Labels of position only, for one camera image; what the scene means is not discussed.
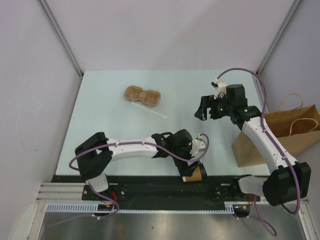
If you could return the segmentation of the brown paper coffee cup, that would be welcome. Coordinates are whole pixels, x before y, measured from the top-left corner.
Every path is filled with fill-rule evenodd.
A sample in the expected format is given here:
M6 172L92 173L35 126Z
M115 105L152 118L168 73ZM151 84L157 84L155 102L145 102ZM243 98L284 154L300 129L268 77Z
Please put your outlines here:
M197 167L193 173L192 176L183 176L182 177L183 182L188 183L188 182L199 182L203 180L202 172L200 167Z

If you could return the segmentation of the black plastic cup lid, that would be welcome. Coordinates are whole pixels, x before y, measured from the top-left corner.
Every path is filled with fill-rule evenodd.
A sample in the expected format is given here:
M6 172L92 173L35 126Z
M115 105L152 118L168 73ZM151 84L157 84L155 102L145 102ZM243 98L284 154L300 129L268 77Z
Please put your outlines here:
M199 174L200 174L201 181L207 178L207 171L206 171L203 163L201 163L199 165Z

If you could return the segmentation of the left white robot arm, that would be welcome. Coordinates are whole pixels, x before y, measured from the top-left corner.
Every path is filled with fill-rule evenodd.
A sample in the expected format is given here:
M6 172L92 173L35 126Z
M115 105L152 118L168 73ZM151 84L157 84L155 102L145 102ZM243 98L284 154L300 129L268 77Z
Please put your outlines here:
M172 157L184 182L200 169L201 162L195 156L207 147L202 136L192 138L182 129L176 133L154 133L135 140L107 138L97 132L75 149L75 170L80 179L93 187L93 194L100 200L110 196L107 175L104 170L109 163L132 158L164 159Z

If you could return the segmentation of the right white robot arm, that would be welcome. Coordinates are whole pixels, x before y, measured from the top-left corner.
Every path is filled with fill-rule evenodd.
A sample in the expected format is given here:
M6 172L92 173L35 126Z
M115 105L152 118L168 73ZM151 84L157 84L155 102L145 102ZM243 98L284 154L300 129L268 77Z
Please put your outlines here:
M264 197L271 206L301 200L307 196L311 167L298 162L268 127L263 114L255 106L249 106L242 84L226 84L224 81L211 82L216 93L205 95L194 116L201 121L208 118L217 120L229 117L255 145L264 158L269 177L244 175L230 188L231 196L242 201L248 194Z

